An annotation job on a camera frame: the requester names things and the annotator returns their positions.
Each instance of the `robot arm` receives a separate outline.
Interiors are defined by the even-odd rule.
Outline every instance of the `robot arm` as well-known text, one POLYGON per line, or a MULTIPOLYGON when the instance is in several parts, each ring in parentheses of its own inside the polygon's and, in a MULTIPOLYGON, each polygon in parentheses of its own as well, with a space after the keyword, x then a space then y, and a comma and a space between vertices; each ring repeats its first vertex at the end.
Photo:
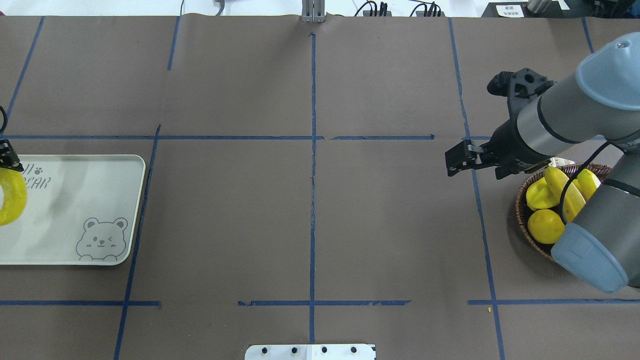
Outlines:
POLYGON ((552 249, 554 259, 598 289, 640 287, 640 33, 588 56, 574 74, 549 81, 531 69, 502 72, 487 86, 507 97, 509 120, 480 146, 445 153, 449 176, 495 166, 497 179, 544 167, 595 135, 624 153, 552 249))

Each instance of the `bear illustration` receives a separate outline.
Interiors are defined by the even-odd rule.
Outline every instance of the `bear illustration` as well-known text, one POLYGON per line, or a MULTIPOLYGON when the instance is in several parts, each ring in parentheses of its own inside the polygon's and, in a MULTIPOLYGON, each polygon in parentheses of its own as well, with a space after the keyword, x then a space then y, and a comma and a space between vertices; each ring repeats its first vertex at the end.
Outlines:
POLYGON ((84 234, 76 244, 80 260, 116 261, 127 248, 124 231, 128 225, 125 218, 117 218, 113 222, 87 219, 84 222, 84 234))

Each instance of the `white wall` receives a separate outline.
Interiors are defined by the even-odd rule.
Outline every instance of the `white wall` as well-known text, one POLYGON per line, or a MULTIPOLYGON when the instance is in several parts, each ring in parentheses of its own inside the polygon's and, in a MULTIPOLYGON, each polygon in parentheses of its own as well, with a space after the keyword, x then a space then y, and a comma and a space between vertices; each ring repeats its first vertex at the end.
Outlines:
MULTIPOLYGON (((182 0, 0 0, 6 15, 178 15, 182 0)), ((477 17, 487 0, 437 0, 451 17, 477 17)), ((326 0, 326 11, 353 16, 364 0, 326 0)), ((409 16, 417 3, 410 0, 389 1, 394 16, 409 16)), ((223 15, 284 15, 302 12, 301 0, 226 0, 223 15)), ((185 13, 215 15, 213 0, 185 0, 185 13)))

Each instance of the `yellow ring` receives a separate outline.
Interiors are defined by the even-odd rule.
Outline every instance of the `yellow ring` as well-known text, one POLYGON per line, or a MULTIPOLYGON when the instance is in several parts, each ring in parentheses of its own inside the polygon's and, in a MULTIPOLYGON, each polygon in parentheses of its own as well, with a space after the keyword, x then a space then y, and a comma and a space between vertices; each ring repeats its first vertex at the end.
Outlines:
POLYGON ((4 202, 0 209, 0 226, 16 221, 27 205, 27 184, 22 174, 15 170, 0 168, 0 186, 4 202))

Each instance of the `yellow object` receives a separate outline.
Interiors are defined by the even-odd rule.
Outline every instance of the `yellow object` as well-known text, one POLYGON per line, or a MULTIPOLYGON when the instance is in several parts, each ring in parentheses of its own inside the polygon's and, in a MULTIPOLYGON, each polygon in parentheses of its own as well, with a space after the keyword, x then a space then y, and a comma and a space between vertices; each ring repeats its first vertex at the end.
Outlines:
POLYGON ((528 187, 526 198, 527 206, 533 211, 553 208, 559 204, 544 177, 528 187))
POLYGON ((560 239, 564 232, 564 224, 560 215, 549 209, 538 210, 527 223, 529 232, 537 242, 543 244, 553 244, 560 239))
POLYGON ((14 222, 27 205, 27 184, 22 174, 15 170, 0 168, 0 186, 4 202, 0 209, 0 226, 14 222))
MULTIPOLYGON (((558 168, 548 167, 545 169, 545 180, 556 200, 560 201, 560 195, 564 185, 569 181, 569 177, 558 168)), ((578 191, 578 188, 574 184, 570 184, 564 195, 564 216, 566 221, 573 221, 585 204, 586 201, 578 191)))
POLYGON ((582 193, 587 200, 593 196, 593 193, 595 193, 596 190, 598 190, 598 186, 600 186, 600 179, 589 169, 581 171, 578 174, 577 180, 580 183, 580 193, 582 193))
POLYGON ((574 184, 578 191, 582 194, 582 197, 584 197, 584 193, 582 192, 582 187, 580 186, 580 182, 578 181, 578 179, 573 180, 571 184, 574 184))

